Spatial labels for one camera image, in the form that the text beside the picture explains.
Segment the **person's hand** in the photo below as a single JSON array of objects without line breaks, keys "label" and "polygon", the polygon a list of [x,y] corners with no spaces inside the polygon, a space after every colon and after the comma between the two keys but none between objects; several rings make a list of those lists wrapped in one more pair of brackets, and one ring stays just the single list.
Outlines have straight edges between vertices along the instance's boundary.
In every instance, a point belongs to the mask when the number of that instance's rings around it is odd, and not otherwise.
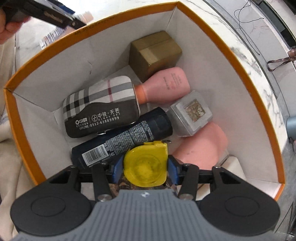
[{"label": "person's hand", "polygon": [[26,17],[21,22],[9,22],[6,23],[6,14],[1,9],[0,13],[0,44],[4,44],[8,39],[10,39],[20,28],[21,26],[28,22],[31,19],[30,16]]}]

